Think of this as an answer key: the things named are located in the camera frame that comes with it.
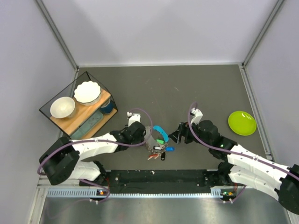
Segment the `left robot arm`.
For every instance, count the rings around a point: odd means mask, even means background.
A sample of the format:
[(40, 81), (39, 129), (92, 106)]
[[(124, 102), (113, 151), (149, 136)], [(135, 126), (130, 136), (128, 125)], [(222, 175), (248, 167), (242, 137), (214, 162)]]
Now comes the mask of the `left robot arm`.
[(39, 159), (41, 167), (51, 185), (59, 185), (69, 179), (85, 179), (96, 185), (105, 182), (103, 166), (97, 162), (83, 160), (100, 154), (112, 154), (139, 146), (144, 142), (146, 127), (136, 121), (120, 131), (86, 140), (59, 138)]

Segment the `blue handled metal keyring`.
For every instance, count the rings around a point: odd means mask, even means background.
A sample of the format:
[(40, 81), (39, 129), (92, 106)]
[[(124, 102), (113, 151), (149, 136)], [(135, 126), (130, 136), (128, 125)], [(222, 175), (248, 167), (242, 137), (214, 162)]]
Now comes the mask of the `blue handled metal keyring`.
[[(144, 146), (152, 154), (161, 154), (165, 152), (166, 147), (168, 146), (169, 137), (166, 131), (160, 126), (146, 126), (146, 134), (144, 136), (145, 143)], [(159, 135), (163, 143), (157, 141), (156, 138), (152, 136), (152, 133)]]

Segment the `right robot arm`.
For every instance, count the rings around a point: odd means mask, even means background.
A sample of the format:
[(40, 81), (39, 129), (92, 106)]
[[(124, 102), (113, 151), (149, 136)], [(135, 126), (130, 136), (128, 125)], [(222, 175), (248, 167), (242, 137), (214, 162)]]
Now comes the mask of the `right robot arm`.
[(222, 184), (231, 182), (259, 190), (277, 200), (288, 211), (299, 213), (299, 167), (277, 164), (222, 136), (209, 120), (188, 125), (181, 122), (169, 137), (179, 144), (196, 142), (208, 148), (213, 157), (222, 160), (218, 179)]

